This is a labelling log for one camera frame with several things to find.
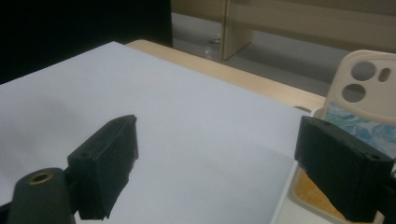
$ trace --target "blue patterned phone back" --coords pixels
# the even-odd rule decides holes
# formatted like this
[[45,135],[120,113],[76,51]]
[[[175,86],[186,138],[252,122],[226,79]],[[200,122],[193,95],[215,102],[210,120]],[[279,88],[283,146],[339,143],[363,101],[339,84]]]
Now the blue patterned phone back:
[[396,125],[388,125],[359,118],[336,102],[330,102],[325,120],[337,125],[361,141],[391,158],[396,158]]

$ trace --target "floor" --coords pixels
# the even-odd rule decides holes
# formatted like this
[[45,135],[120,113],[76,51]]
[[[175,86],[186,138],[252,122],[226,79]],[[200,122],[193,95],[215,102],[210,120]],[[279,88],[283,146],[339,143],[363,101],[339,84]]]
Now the floor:
[[284,36],[254,32],[252,42],[231,59],[219,58],[218,22],[172,14],[174,48],[261,77],[326,96],[338,64],[349,51]]

